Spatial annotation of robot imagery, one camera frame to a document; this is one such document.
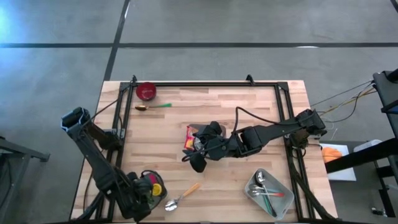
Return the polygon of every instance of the yellow lid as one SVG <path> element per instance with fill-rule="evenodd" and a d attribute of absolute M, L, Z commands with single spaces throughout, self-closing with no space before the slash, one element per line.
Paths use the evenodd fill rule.
<path fill-rule="evenodd" d="M 162 193 L 162 186 L 160 184 L 154 184 L 154 188 L 152 189 L 153 196 L 159 196 Z"/>

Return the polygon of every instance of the butcher block tabletop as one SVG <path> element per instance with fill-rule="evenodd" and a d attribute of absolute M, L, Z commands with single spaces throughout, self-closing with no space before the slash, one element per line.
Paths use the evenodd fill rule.
<path fill-rule="evenodd" d="M 294 113 L 310 108 L 304 82 L 287 81 L 290 89 Z M 104 108 L 118 97 L 120 82 L 104 82 L 98 109 Z M 233 130 L 235 107 L 240 106 L 265 119 L 280 121 L 275 98 L 275 90 L 262 86 L 212 86 L 212 87 L 157 87 L 157 96 L 150 102 L 142 102 L 133 93 L 129 115 L 126 144 L 121 169 L 127 174 L 143 170 L 157 171 L 163 178 L 168 197 L 163 200 L 142 222 L 274 222 L 275 220 L 244 194 L 244 186 L 258 168 L 272 174 L 288 189 L 292 189 L 286 153 L 282 138 L 267 144 L 258 154 L 245 158 L 224 158 L 220 161 L 207 161 L 201 174 L 196 173 L 189 162 L 181 162 L 187 125 L 209 124 L 218 121 L 226 127 L 228 138 Z M 161 105 L 172 103 L 171 108 L 152 108 L 138 111 L 136 105 Z M 103 129 L 112 126 L 115 105 L 104 110 L 95 118 L 95 124 Z M 254 125 L 270 125 L 246 113 L 239 113 L 239 128 Z M 337 217 L 335 203 L 318 146 L 307 147 L 304 157 L 311 191 L 326 210 Z M 91 167 L 86 161 L 76 193 L 71 218 L 83 213 L 83 198 Z M 201 187 L 184 198 L 178 208 L 166 212 L 165 203 L 177 198 L 195 183 Z M 86 207 L 94 199 L 98 190 L 91 181 L 86 196 Z M 307 216 L 305 199 L 300 190 L 304 217 Z M 287 211 L 283 221 L 297 221 L 294 203 Z M 116 206 L 114 222 L 125 220 Z"/>

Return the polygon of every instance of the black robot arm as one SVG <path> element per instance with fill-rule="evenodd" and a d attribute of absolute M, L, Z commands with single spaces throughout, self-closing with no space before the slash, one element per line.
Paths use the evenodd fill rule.
<path fill-rule="evenodd" d="M 102 195 L 108 200 L 111 198 L 116 200 L 124 218 L 133 218 L 139 222 L 148 216 L 151 209 L 147 196 L 153 187 L 150 179 L 144 176 L 138 178 L 135 172 L 125 175 L 122 170 L 112 166 L 104 158 L 94 143 L 95 139 L 103 149 L 117 151 L 122 146 L 119 136 L 112 131 L 103 131 L 91 121 L 89 112 L 80 107 L 62 117 L 61 127 L 74 140 L 90 163 L 94 181 L 100 191 L 100 195 L 80 218 L 91 217 Z"/>
<path fill-rule="evenodd" d="M 305 110 L 294 118 L 290 118 L 270 126 L 250 126 L 233 131 L 229 139 L 221 137 L 221 128 L 216 121 L 199 129 L 195 136 L 203 144 L 202 149 L 184 151 L 183 161 L 189 160 L 193 169 L 203 172 L 205 158 L 218 161 L 224 157 L 246 157 L 258 153 L 271 140 L 304 130 L 301 138 L 309 134 L 324 135 L 325 125 L 316 111 Z M 302 139 L 292 138 L 292 142 Z"/>

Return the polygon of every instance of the spoon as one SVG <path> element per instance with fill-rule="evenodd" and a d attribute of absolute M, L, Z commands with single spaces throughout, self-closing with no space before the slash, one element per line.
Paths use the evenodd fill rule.
<path fill-rule="evenodd" d="M 172 211 L 172 210 L 176 209 L 177 208 L 177 204 L 178 204 L 178 202 L 181 199 L 183 199 L 184 197 L 186 197 L 187 195 L 189 195 L 190 193 L 192 193 L 194 190 L 198 189 L 199 187 L 200 187 L 200 184 L 199 183 L 195 183 L 186 192 L 184 192 L 184 194 L 179 196 L 179 198 L 168 201 L 166 203 L 166 206 L 165 206 L 166 211 Z"/>
<path fill-rule="evenodd" d="M 172 104 L 171 103 L 166 103 L 166 104 L 157 105 L 157 106 L 138 105 L 138 106 L 135 106 L 135 109 L 137 109 L 139 111 L 145 111 L 145 110 L 148 110 L 149 108 L 161 108 L 161 107 L 172 107 Z"/>
<path fill-rule="evenodd" d="M 270 195 L 270 196 L 275 196 L 275 197 L 285 196 L 283 193 L 262 193 L 262 192 L 259 192 L 258 190 L 248 190 L 248 194 L 251 197 L 257 197 L 259 195 Z"/>
<path fill-rule="evenodd" d="M 257 172 L 257 174 L 256 174 L 256 180 L 257 180 L 260 184 L 262 184 L 262 187 L 264 188 L 264 191 L 268 194 L 268 190 L 267 190 L 266 185 L 265 185 L 265 184 L 266 184 L 266 180 L 265 180 L 265 178 L 262 176 L 262 172 L 261 172 L 261 171 L 258 171 L 258 172 Z M 266 204 L 267 204 L 267 205 L 269 204 L 269 206 L 270 206 L 270 208 L 271 208 L 271 214 L 272 214 L 272 216 L 273 216 L 273 217 L 276 217 L 277 214 L 276 214 L 276 212 L 275 212 L 274 207 L 273 207 L 272 204 L 271 204 L 271 199 L 269 198 L 269 195 L 265 195 L 264 197 L 265 197 L 265 199 L 266 199 Z"/>
<path fill-rule="evenodd" d="M 258 186 L 257 184 L 251 184 L 251 185 L 249 185 L 249 189 L 250 189 L 250 190 L 263 190 L 263 191 L 265 191 L 264 188 Z M 281 192 L 279 192 L 279 191 L 277 191 L 277 190 L 274 190 L 274 189 L 267 189 L 267 190 L 268 190 L 268 192 L 270 192 L 270 193 L 281 193 Z"/>

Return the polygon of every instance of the concrete floor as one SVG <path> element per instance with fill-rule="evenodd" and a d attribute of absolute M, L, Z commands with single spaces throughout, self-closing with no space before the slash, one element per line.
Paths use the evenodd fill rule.
<path fill-rule="evenodd" d="M 112 43 L 123 3 L 2 0 L 0 44 Z M 121 42 L 396 42 L 397 21 L 389 0 L 133 0 Z M 83 158 L 60 129 L 60 118 L 77 106 L 94 113 L 110 52 L 0 48 L 0 135 L 51 153 L 46 164 L 30 163 L 9 223 L 68 219 Z M 316 103 L 370 80 L 374 72 L 396 69 L 397 54 L 393 47 L 119 49 L 111 80 L 132 74 L 140 80 L 242 80 L 247 74 L 256 80 L 305 80 L 310 102 Z M 316 108 L 325 110 L 352 94 Z M 359 100 L 354 115 L 336 123 L 324 140 L 334 132 L 333 139 L 342 141 L 391 138 L 380 107 L 376 94 Z M 343 107 L 328 118 L 344 118 L 351 110 Z M 371 188 L 376 192 L 377 186 Z M 339 187 L 333 194 L 340 218 L 372 216 L 366 207 L 350 210 L 373 203 L 373 197 L 350 200 Z"/>

